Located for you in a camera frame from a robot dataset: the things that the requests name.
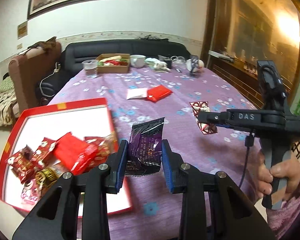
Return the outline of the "pink sleeve forearm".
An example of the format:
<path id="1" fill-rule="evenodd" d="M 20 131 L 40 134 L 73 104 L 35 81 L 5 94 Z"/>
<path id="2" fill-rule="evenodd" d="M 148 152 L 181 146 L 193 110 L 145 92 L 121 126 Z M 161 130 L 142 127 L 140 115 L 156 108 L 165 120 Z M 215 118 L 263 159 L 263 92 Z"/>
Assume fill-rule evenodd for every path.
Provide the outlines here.
<path id="1" fill-rule="evenodd" d="M 267 222 L 276 239 L 300 239 L 300 184 L 278 210 L 267 209 Z"/>

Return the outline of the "person right hand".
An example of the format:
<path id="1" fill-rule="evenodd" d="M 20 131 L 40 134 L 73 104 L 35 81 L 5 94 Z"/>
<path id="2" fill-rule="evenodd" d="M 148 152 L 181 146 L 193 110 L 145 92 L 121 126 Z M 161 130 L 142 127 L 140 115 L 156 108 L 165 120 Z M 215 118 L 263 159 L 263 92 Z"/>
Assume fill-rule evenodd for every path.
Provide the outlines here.
<path id="1" fill-rule="evenodd" d="M 274 165 L 271 169 L 267 169 L 264 164 L 263 152 L 261 150 L 258 152 L 256 192 L 259 198 L 271 194 L 271 183 L 274 178 L 287 179 L 283 200 L 290 200 L 300 184 L 300 162 L 293 153 L 291 153 L 290 159 Z"/>

